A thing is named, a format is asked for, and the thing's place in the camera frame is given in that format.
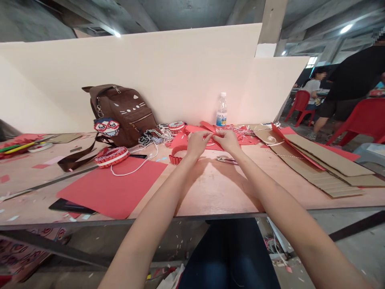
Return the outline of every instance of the corrugated cardboard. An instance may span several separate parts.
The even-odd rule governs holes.
[[[330,167],[320,159],[316,158],[312,154],[308,153],[307,151],[303,150],[302,148],[296,146],[294,144],[294,147],[298,149],[303,154],[307,155],[309,158],[312,158],[315,162],[323,166],[328,170],[328,172],[337,178],[343,180],[344,182],[348,183],[351,186],[357,186],[357,187],[385,187],[385,181],[377,178],[374,175],[363,175],[363,176],[356,176],[356,177],[347,177],[343,174],[341,174],[338,170]]]
[[[269,136],[274,137],[277,143],[282,142],[283,139],[274,133],[272,130],[255,130],[254,133],[261,140],[267,140]],[[332,198],[350,197],[355,195],[362,195],[364,192],[357,188],[349,186],[344,181],[329,174],[327,171],[322,171],[314,166],[311,162],[304,159],[303,156],[291,147],[286,142],[270,147],[279,157],[293,170],[303,176],[308,182],[318,187]]]
[[[285,136],[291,143],[297,145],[330,167],[338,170],[347,177],[360,175],[374,175],[374,172],[354,163],[316,143],[307,140],[298,134],[288,134]]]

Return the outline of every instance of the black phone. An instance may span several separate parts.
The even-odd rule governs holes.
[[[93,215],[96,213],[96,211],[94,210],[67,201],[66,199],[58,199],[55,203],[49,206],[49,209],[55,211],[65,211],[87,215]]]

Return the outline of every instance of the red chair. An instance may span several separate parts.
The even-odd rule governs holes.
[[[309,125],[308,125],[308,126],[310,126],[312,124],[316,110],[306,110],[306,107],[309,103],[309,100],[310,100],[310,93],[308,91],[298,90],[296,93],[296,99],[294,100],[294,104],[293,104],[291,110],[289,111],[289,114],[286,117],[285,122],[287,122],[287,120],[289,119],[289,117],[292,115],[292,113],[295,110],[298,110],[299,115],[298,115],[297,123],[296,123],[295,127],[299,126],[300,123],[302,122],[302,120],[304,119],[305,115],[307,115],[309,113],[312,114],[312,117],[310,118]]]
[[[385,98],[365,99],[357,104],[350,117],[334,133],[326,145],[332,144],[347,131],[338,145],[344,146],[359,134],[374,138],[374,143],[385,142]]]

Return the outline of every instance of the person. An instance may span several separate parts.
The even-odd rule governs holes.
[[[304,86],[300,90],[306,90],[310,94],[310,99],[308,105],[306,106],[306,110],[317,110],[319,108],[319,105],[317,105],[317,92],[320,90],[321,81],[326,77],[327,74],[328,69],[325,67],[315,68],[311,78],[304,82]],[[315,114],[313,121],[316,122],[318,118],[318,114]]]
[[[295,249],[315,287],[371,288],[314,218],[241,150],[235,133],[221,130],[217,134],[213,139],[236,160],[253,196]],[[140,212],[99,289],[144,288],[151,260],[174,217],[187,176],[211,137],[208,131],[191,134],[186,156]],[[178,288],[230,287],[280,288],[255,219],[213,222],[192,253]]]
[[[329,81],[332,87],[322,103],[313,132],[306,137],[316,140],[318,133],[329,118],[334,115],[336,123],[330,137],[348,119],[356,105],[373,88],[374,80],[385,72],[385,33],[375,44],[346,58],[332,73]]]

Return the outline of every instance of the white partition board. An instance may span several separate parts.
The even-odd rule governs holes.
[[[247,24],[2,44],[7,65],[0,76],[8,76],[1,83],[20,84],[17,97],[7,88],[15,108],[2,118],[23,132],[92,131],[89,95],[81,87],[115,83],[139,91],[157,122],[214,122],[220,92],[228,95],[229,122],[273,120],[307,58],[254,59],[260,30],[261,24]],[[275,76],[284,78],[269,80]],[[279,86],[268,91],[275,108],[266,109],[267,89],[260,85]]]

